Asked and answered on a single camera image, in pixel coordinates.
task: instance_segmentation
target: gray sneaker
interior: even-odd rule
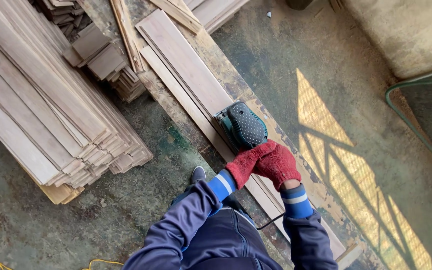
[[[198,166],[192,171],[191,185],[194,185],[201,180],[206,180],[206,172],[205,169],[203,169],[201,166]]]

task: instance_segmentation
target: person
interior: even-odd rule
[[[285,206],[283,226],[291,239],[295,269],[337,270],[321,216],[311,208],[300,183],[296,160],[284,146],[268,140],[240,151],[211,181],[202,167],[169,210],[148,230],[144,246],[123,270],[280,270],[255,228],[234,199],[251,174],[269,178]]]

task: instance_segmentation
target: green hose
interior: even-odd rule
[[[386,90],[384,97],[386,98],[386,102],[388,103],[389,107],[391,107],[396,112],[396,114],[401,117],[401,119],[406,123],[406,125],[416,134],[416,136],[421,140],[421,142],[423,142],[423,144],[432,153],[432,145],[423,137],[420,132],[417,131],[416,127],[411,124],[410,120],[408,120],[408,118],[406,118],[406,116],[404,116],[404,114],[394,106],[393,102],[391,102],[391,98],[389,97],[389,94],[391,94],[391,92],[393,92],[393,90],[395,89],[418,85],[432,85],[432,79],[396,83]]]

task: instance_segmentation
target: hand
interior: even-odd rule
[[[273,152],[276,146],[276,142],[268,140],[267,143],[260,144],[253,149],[241,149],[234,160],[226,164],[225,168],[233,176],[237,189],[241,189],[251,174],[255,173],[256,162],[261,157]]]
[[[299,186],[293,181],[301,181],[301,174],[296,169],[296,160],[293,154],[286,147],[273,140],[268,140],[269,142],[275,144],[275,149],[256,162],[254,172],[273,181],[274,188],[278,192],[281,188],[288,189]],[[292,181],[282,186],[285,181],[289,180]]]

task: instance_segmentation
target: dirty workbench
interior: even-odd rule
[[[121,55],[125,54],[123,41],[120,38],[118,26],[116,24],[110,2],[107,0],[77,0],[81,7],[86,11],[87,15],[93,20],[104,35],[111,38],[112,42],[120,48]],[[133,25],[149,15],[156,6],[146,0],[127,0],[129,13],[132,18]],[[175,24],[184,37],[188,40],[194,50],[201,57],[202,61],[207,65],[219,83],[223,86],[226,92],[234,100],[244,101],[248,106],[264,119],[268,128],[269,138],[289,147],[296,158],[297,168],[301,172],[302,182],[307,190],[310,201],[315,205],[321,216],[326,220],[331,229],[334,231],[340,241],[350,247],[358,242],[364,250],[363,255],[359,257],[357,262],[360,267],[371,265],[369,261],[377,261],[375,253],[368,248],[365,240],[354,224],[348,219],[347,215],[341,207],[335,202],[334,197],[328,192],[325,184],[318,178],[315,172],[311,169],[304,157],[295,148],[291,140],[286,136],[285,132],[279,127],[271,114],[267,111],[261,101],[256,97],[248,84],[243,80],[234,66],[226,58],[221,49],[213,41],[211,36],[203,31],[197,36]],[[137,33],[138,42],[141,48],[147,46],[145,40]],[[195,123],[186,114],[171,92],[159,80],[158,76],[148,70],[139,74],[141,81],[144,83],[152,97],[159,102],[166,113],[171,117],[175,124],[181,130],[181,133],[193,144],[199,151],[201,156],[215,171],[219,171],[224,167],[224,160],[215,151],[207,138],[198,129]],[[238,199],[250,196],[247,191],[238,192]],[[256,207],[249,207],[251,216],[258,225],[265,224],[269,221],[266,214]],[[286,261],[290,261],[290,246],[284,236],[278,232],[276,226],[272,224],[268,229],[263,230],[263,233],[271,241],[271,243],[283,255]]]

